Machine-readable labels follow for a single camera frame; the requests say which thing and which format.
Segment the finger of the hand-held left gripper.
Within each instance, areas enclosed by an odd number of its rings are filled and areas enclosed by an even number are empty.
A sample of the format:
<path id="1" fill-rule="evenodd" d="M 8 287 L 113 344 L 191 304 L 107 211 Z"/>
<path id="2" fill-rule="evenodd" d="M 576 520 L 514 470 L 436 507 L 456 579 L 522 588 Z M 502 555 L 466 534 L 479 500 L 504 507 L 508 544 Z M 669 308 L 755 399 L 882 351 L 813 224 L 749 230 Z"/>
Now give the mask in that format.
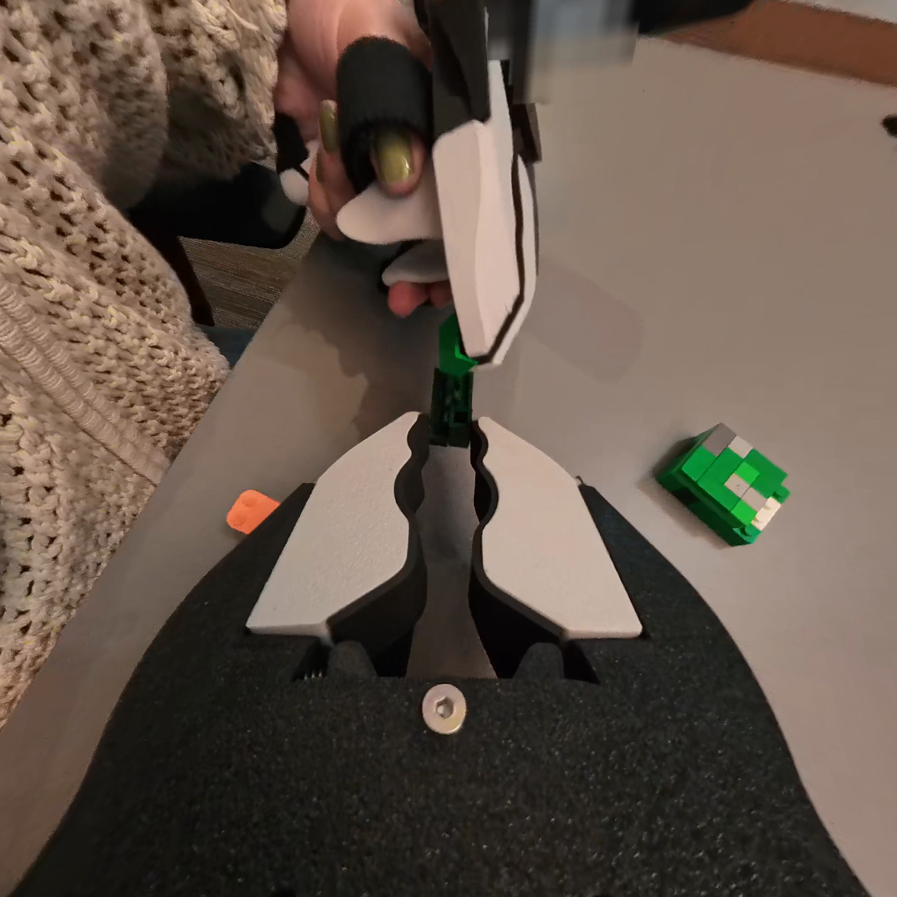
<path id="1" fill-rule="evenodd" d="M 490 116 L 440 135 L 432 162 L 463 352 L 502 360 L 526 311 L 526 162 L 503 62 L 490 60 L 487 73 Z"/>
<path id="2" fill-rule="evenodd" d="M 497 368 L 510 353 L 510 348 L 533 306 L 539 271 L 539 212 L 534 166 L 542 160 L 542 147 L 535 106 L 510 106 L 510 122 L 515 152 L 512 187 L 516 204 L 515 240 L 520 269 L 520 294 L 493 352 L 485 360 L 478 362 L 479 368 Z"/>

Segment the orange brick separator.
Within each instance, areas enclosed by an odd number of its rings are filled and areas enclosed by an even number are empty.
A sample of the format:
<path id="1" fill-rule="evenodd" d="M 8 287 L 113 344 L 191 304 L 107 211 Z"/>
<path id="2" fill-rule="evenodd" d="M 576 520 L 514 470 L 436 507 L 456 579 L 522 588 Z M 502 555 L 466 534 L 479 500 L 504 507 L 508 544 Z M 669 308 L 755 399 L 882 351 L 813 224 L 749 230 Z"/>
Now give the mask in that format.
<path id="1" fill-rule="evenodd" d="M 280 502 L 257 490 L 240 493 L 226 515 L 228 527 L 240 534 L 251 534 L 280 506 Z"/>

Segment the green white tiled lego block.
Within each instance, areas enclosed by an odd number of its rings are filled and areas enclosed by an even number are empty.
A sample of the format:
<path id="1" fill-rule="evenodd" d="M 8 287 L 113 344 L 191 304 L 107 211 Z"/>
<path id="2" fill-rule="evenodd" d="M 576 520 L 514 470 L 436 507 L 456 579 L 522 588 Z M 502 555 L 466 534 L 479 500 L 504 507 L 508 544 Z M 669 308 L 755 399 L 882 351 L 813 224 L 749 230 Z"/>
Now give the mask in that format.
<path id="1" fill-rule="evenodd" d="M 655 480 L 730 546 L 754 544 L 791 495 L 788 474 L 722 422 L 678 449 Z"/>

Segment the grey wood-edged table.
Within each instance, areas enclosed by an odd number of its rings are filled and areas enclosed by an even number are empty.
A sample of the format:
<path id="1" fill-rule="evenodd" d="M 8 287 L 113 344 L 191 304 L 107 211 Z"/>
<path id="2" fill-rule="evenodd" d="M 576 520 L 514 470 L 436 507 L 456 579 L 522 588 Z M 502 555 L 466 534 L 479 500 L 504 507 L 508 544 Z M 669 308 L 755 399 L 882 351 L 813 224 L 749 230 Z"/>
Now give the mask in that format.
<path id="1" fill-rule="evenodd" d="M 896 86 L 895 2 L 872 16 L 824 2 L 635 2 L 634 16 L 641 36 Z"/>

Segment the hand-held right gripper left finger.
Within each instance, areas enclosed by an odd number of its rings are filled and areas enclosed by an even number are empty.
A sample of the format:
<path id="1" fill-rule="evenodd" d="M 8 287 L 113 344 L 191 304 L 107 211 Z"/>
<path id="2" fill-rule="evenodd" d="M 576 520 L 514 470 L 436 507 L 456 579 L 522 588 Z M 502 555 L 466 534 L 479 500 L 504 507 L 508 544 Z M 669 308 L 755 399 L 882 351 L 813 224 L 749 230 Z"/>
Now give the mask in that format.
<path id="1" fill-rule="evenodd" d="M 357 642 L 380 675 L 406 675 L 427 602 L 416 512 L 429 448 L 426 415 L 409 412 L 330 465 L 249 615 L 251 633 Z"/>

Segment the cream knit sweater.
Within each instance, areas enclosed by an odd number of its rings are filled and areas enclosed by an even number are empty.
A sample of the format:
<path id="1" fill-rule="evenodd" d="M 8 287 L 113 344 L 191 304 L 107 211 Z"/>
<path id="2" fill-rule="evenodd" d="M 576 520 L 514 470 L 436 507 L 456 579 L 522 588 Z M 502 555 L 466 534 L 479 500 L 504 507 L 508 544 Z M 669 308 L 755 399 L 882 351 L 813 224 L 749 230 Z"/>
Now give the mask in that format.
<path id="1" fill-rule="evenodd" d="M 227 375 L 129 222 L 161 147 L 135 2 L 2 2 L 2 724 Z"/>

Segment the dark green lego assembly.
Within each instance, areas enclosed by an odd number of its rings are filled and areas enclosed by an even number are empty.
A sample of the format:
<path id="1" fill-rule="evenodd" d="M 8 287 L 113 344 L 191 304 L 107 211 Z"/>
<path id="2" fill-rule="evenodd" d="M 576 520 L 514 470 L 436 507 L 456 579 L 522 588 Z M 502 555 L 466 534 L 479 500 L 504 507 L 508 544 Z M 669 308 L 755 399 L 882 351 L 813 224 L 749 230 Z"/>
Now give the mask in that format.
<path id="1" fill-rule="evenodd" d="M 467 449 L 473 424 L 474 376 L 435 369 L 429 414 L 431 445 Z"/>

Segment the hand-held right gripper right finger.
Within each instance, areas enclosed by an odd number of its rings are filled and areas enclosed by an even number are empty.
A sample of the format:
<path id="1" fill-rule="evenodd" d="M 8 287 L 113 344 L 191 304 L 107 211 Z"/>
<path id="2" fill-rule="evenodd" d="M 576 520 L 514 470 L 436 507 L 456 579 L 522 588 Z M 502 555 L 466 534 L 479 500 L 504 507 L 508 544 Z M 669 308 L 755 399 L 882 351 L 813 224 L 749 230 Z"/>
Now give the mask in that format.
<path id="1" fill-rule="evenodd" d="M 477 528 L 468 606 L 493 672 L 511 678 L 548 645 L 571 678 L 592 678 L 579 646 L 629 641 L 643 626 L 583 487 L 496 420 L 472 430 Z"/>

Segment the person's left hand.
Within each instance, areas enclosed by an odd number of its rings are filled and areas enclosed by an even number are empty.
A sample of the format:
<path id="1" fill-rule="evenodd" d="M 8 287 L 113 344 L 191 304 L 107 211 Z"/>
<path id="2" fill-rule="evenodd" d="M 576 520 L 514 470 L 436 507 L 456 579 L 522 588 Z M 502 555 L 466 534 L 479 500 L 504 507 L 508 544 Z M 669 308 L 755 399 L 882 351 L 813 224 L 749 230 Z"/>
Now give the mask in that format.
<path id="1" fill-rule="evenodd" d="M 317 140 L 315 168 L 309 174 L 308 210 L 320 230 L 342 240 L 337 214 L 354 196 L 339 151 L 335 73 L 338 59 L 354 41 L 379 37 L 406 47 L 430 65 L 428 40 L 412 7 L 398 1 L 291 1 L 278 52 L 275 111 L 292 118 L 306 141 Z M 403 128 L 382 128 L 373 138 L 371 162 L 381 189 L 406 196 L 420 182 L 428 151 Z M 388 308 L 399 318 L 417 308 L 446 308 L 453 301 L 448 282 L 397 282 L 388 291 Z"/>

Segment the person's left forearm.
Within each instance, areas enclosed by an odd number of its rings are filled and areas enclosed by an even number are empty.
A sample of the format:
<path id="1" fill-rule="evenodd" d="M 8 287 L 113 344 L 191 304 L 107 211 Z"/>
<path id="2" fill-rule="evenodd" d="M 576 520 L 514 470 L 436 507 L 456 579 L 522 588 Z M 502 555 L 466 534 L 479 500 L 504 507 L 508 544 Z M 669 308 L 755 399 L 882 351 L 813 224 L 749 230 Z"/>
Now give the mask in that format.
<path id="1" fill-rule="evenodd" d="M 154 188 L 226 181 L 275 155 L 275 82 L 285 37 L 283 1 L 135 2 L 163 73 Z"/>

